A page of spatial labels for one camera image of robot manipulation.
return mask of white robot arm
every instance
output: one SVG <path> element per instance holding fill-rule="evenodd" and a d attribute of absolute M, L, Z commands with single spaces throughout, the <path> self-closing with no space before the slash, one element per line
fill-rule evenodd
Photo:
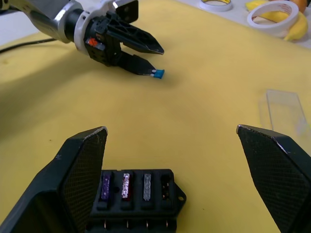
<path fill-rule="evenodd" d="M 151 34 L 130 25 L 138 19 L 138 0 L 100 0 L 87 10 L 75 0 L 0 0 L 0 10 L 10 6 L 25 13 L 44 34 L 74 42 L 79 51 L 100 63 L 162 78 L 163 70 L 121 51 L 120 42 L 139 52 L 164 53 Z"/>

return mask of black fuse holder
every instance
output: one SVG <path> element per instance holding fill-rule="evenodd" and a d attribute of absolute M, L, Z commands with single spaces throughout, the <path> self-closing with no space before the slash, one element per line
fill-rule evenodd
<path fill-rule="evenodd" d="M 102 170 L 86 233 L 174 233 L 186 198 L 169 169 Z"/>

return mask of banana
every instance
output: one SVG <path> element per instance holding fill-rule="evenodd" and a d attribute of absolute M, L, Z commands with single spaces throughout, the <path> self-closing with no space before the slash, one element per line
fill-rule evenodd
<path fill-rule="evenodd" d="M 302 38 L 308 31 L 308 21 L 303 13 L 298 13 L 298 19 L 296 23 L 290 27 L 288 34 L 284 37 L 284 40 L 292 41 L 299 40 Z"/>
<path fill-rule="evenodd" d="M 248 11 L 252 11 L 256 7 L 267 3 L 268 1 L 265 0 L 255 0 L 251 2 L 247 2 L 245 4 Z M 281 22 L 288 17 L 288 14 L 285 12 L 267 12 L 262 14 L 260 17 L 265 18 L 267 20 L 273 21 L 275 23 Z M 308 31 L 308 21 L 307 18 L 303 15 L 303 13 L 298 13 L 298 19 L 296 23 L 290 27 L 288 34 L 284 38 L 284 40 L 292 41 L 298 40 L 302 38 Z"/>

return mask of yellow table surface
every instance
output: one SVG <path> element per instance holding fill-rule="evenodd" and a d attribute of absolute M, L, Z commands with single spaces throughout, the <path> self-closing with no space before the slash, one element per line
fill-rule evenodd
<path fill-rule="evenodd" d="M 141 54 L 163 80 L 61 42 L 0 55 L 0 222 L 68 137 L 104 125 L 104 169 L 173 170 L 188 197 L 178 232 L 279 232 L 235 130 L 260 126 L 267 88 L 297 92 L 311 116 L 310 50 L 172 0 L 141 2 L 135 25 L 165 49 Z"/>

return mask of white tape roll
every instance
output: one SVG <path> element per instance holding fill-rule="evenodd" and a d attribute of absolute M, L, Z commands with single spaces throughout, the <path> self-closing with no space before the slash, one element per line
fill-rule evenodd
<path fill-rule="evenodd" d="M 232 6 L 231 0 L 200 0 L 200 7 L 206 11 L 224 12 L 230 10 Z"/>
<path fill-rule="evenodd" d="M 287 13 L 289 16 L 285 20 L 271 25 L 260 25 L 253 21 L 254 18 L 262 15 L 263 13 L 271 11 L 282 11 Z M 296 23 L 298 18 L 298 12 L 299 12 L 298 6 L 291 1 L 286 0 L 270 1 L 252 10 L 247 16 L 247 23 L 252 28 L 259 29 L 263 32 L 269 34 L 279 34 L 289 29 L 294 23 Z"/>

